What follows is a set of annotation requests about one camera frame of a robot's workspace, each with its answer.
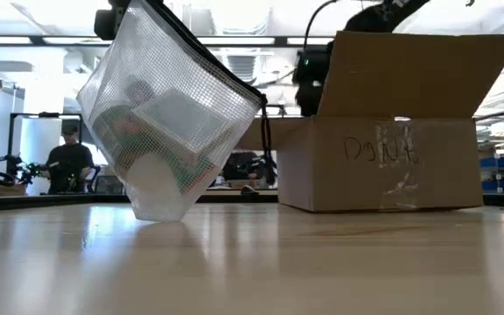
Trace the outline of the grey mesh zipper pouch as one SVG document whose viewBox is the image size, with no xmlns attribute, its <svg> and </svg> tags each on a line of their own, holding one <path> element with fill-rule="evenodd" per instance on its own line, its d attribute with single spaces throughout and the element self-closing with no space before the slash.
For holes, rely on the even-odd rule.
<svg viewBox="0 0 504 315">
<path fill-rule="evenodd" d="M 167 6 L 164 5 L 160 16 L 161 25 L 154 30 L 118 33 L 77 94 L 77 102 L 89 133 L 116 176 L 111 159 L 105 156 L 92 129 L 94 119 L 104 110 L 120 105 L 132 110 L 151 97 L 175 88 L 223 114 L 234 125 L 234 137 L 205 153 L 189 150 L 192 156 L 208 157 L 217 167 L 185 193 L 194 205 L 217 179 L 267 100 L 225 67 Z M 118 178 L 128 196 L 127 179 Z"/>
</svg>

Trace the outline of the taped brown cardboard box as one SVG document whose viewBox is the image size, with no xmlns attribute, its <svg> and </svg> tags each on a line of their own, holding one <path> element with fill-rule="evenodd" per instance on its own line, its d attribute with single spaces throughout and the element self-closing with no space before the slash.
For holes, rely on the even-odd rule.
<svg viewBox="0 0 504 315">
<path fill-rule="evenodd" d="M 479 207 L 473 116 L 503 68 L 504 34 L 340 31 L 318 112 L 238 145 L 274 151 L 279 202 L 309 212 Z"/>
</svg>

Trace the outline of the teal Scotch sponge package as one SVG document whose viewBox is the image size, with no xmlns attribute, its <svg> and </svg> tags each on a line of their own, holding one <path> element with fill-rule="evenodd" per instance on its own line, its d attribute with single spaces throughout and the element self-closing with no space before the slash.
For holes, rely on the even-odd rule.
<svg viewBox="0 0 504 315">
<path fill-rule="evenodd" d="M 122 179 L 145 155 L 166 163 L 182 193 L 217 170 L 208 157 L 192 156 L 186 146 L 137 117 L 127 105 L 104 110 L 94 119 L 92 129 Z"/>
</svg>

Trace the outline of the person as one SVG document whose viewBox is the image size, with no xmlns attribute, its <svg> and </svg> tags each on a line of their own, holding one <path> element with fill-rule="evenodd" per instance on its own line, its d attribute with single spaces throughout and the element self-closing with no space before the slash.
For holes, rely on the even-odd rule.
<svg viewBox="0 0 504 315">
<path fill-rule="evenodd" d="M 269 160 L 265 154 L 256 154 L 251 150 L 233 151 L 222 167 L 225 180 L 264 179 L 273 186 L 276 183 L 277 163 Z"/>
<path fill-rule="evenodd" d="M 90 149 L 79 142 L 77 126 L 64 127 L 62 145 L 50 152 L 46 165 L 49 167 L 49 194 L 83 193 L 87 175 L 94 166 Z"/>
</svg>

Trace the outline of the black background chair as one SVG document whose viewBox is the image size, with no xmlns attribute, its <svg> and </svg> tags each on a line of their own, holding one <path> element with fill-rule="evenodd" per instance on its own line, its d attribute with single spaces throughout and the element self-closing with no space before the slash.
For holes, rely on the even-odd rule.
<svg viewBox="0 0 504 315">
<path fill-rule="evenodd" d="M 96 178 L 94 182 L 94 193 L 102 195 L 124 195 L 125 189 L 123 183 L 117 176 L 103 175 Z"/>
</svg>

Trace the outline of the small background cardboard box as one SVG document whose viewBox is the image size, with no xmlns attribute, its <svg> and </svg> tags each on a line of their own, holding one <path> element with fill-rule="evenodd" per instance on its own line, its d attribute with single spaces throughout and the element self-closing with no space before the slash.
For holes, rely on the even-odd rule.
<svg viewBox="0 0 504 315">
<path fill-rule="evenodd" d="M 0 185 L 0 197 L 17 197 L 26 195 L 26 185 Z"/>
</svg>

